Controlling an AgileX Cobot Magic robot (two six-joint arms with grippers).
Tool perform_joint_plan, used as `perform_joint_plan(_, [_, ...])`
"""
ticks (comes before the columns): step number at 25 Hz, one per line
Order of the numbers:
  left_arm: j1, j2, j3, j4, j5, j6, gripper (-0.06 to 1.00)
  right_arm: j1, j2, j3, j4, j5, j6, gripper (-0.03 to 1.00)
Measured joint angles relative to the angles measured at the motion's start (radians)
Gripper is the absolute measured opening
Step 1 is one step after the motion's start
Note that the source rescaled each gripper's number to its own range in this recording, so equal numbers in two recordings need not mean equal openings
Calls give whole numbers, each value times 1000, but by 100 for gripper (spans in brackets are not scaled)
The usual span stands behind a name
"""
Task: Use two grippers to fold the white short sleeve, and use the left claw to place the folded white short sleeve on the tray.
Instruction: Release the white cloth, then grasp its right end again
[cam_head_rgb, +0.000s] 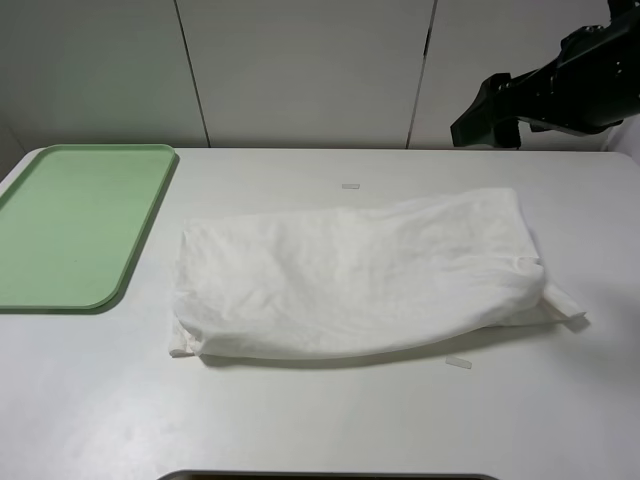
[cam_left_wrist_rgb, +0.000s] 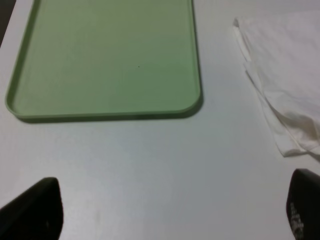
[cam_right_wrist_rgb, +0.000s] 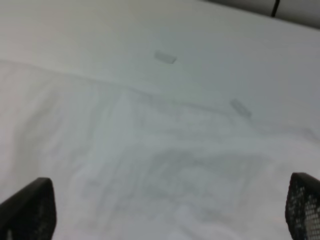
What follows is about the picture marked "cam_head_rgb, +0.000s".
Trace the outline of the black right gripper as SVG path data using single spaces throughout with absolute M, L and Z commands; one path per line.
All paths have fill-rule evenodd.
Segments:
M 513 112 L 513 90 L 531 75 L 496 73 L 485 79 L 470 107 L 450 126 L 453 146 L 519 149 L 522 142 L 519 119 Z

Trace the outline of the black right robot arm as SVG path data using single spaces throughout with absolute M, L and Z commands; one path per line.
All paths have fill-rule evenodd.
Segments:
M 545 66 L 484 80 L 450 126 L 455 147 L 519 148 L 519 124 L 534 133 L 600 134 L 639 113 L 639 3 L 610 1 L 607 26 L 583 26 Z

